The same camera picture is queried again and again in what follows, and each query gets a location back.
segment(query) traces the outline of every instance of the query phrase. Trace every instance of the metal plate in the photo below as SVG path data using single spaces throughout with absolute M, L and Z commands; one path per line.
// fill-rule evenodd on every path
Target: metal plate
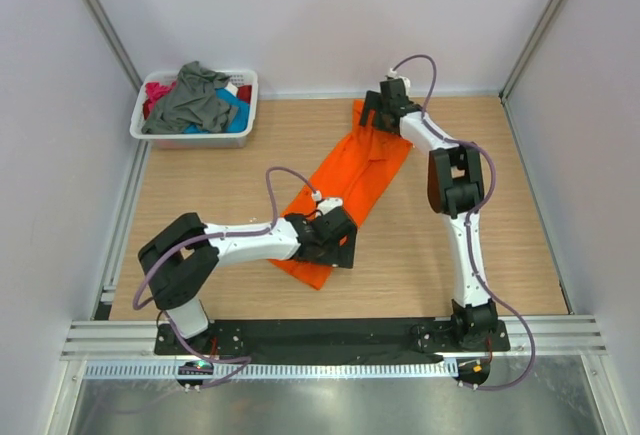
M 494 360 L 488 384 L 527 360 Z M 201 393 L 175 381 L 86 380 L 72 435 L 176 433 L 603 435 L 580 357 L 540 357 L 516 388 L 480 393 L 445 378 L 237 382 Z M 131 415 L 116 414 L 126 409 Z

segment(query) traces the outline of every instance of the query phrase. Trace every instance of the wooden table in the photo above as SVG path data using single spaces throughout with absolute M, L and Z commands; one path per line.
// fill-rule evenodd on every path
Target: wooden table
M 136 254 L 184 212 L 209 223 L 267 221 L 264 171 L 285 165 L 311 175 L 350 130 L 351 100 L 260 102 L 240 150 L 152 150 L 118 281 L 111 319 L 153 320 L 135 312 L 142 280 Z M 498 184 L 480 232 L 489 284 L 524 314 L 566 313 L 529 187 L 498 98 L 435 98 L 429 112 L 452 136 L 492 155 Z M 211 318 L 443 316 L 451 311 L 453 269 L 447 235 L 426 198 L 426 157 L 412 150 L 358 232 L 355 267 L 334 270 L 313 290 L 265 260 L 216 270 L 200 291 Z M 485 183 L 489 173 L 486 165 Z M 301 187 L 275 174 L 279 207 Z

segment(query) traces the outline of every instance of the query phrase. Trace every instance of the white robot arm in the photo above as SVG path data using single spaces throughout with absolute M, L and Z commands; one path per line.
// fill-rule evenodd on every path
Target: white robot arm
M 474 212 L 484 198 L 480 153 L 473 144 L 450 137 L 423 114 L 422 107 L 407 96 L 405 80 L 387 77 L 380 82 L 379 93 L 368 91 L 360 124 L 367 125 L 371 118 L 374 129 L 399 135 L 429 158 L 427 194 L 431 208 L 442 215 L 447 228 L 455 270 L 452 321 L 457 340 L 465 346 L 495 333 L 499 323 L 495 302 L 478 281 L 486 284 L 480 216 Z
M 209 319 L 196 294 L 215 268 L 252 260 L 295 259 L 352 268 L 357 226 L 340 198 L 317 203 L 313 214 L 291 213 L 275 224 L 204 224 L 186 213 L 147 243 L 138 253 L 146 273 L 172 247 L 197 237 L 184 258 L 174 253 L 149 281 L 156 307 L 167 312 L 185 339 L 205 332 Z
M 452 138 L 433 123 L 427 113 L 425 113 L 425 118 L 425 121 L 437 130 L 441 137 L 435 136 L 427 129 L 423 123 L 421 111 L 409 113 L 400 119 L 400 136 L 413 143 L 413 145 L 427 157 L 436 149 L 455 150 L 460 147 L 460 145 L 455 143 L 444 141 L 451 140 Z M 488 303 L 490 297 L 487 292 L 480 287 L 480 284 L 473 276 L 468 250 L 469 238 L 464 225 L 465 216 L 466 212 L 462 212 L 458 213 L 458 216 L 455 218 L 446 214 L 441 215 L 441 218 L 447 228 L 451 255 L 453 256 L 455 270 L 453 300 L 461 307 L 467 305 L 476 307 Z M 480 214 L 471 214 L 469 221 L 471 223 L 471 244 L 473 246 L 474 260 L 478 267 L 478 276 L 486 283 L 482 250 L 480 248 L 480 235 L 478 232 Z

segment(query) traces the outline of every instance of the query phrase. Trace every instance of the orange cloth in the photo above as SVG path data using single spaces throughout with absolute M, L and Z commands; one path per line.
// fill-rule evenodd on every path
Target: orange cloth
M 398 173 L 411 149 L 411 144 L 398 135 L 371 127 L 373 114 L 366 127 L 360 126 L 363 105 L 362 100 L 354 100 L 351 133 L 336 145 L 311 177 L 311 183 L 323 197 L 342 198 L 347 213 L 358 227 Z M 311 213 L 314 209 L 311 190 L 305 186 L 282 215 Z M 294 260 L 271 260 L 271 263 L 317 290 L 333 270 L 332 267 Z

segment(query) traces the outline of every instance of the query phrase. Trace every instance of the laundry basket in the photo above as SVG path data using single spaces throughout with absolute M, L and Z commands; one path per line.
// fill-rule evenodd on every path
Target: laundry basket
M 144 115 L 142 106 L 147 100 L 144 86 L 149 82 L 171 85 L 178 78 L 177 70 L 153 72 L 145 78 L 136 106 L 131 115 L 131 136 L 139 140 L 148 140 L 157 148 L 242 148 L 247 144 L 247 136 L 253 128 L 258 105 L 258 74 L 253 70 L 219 70 L 231 77 L 231 83 L 237 87 L 251 85 L 251 102 L 249 104 L 249 121 L 247 128 L 238 133 L 179 133 L 175 135 L 153 135 L 142 133 Z

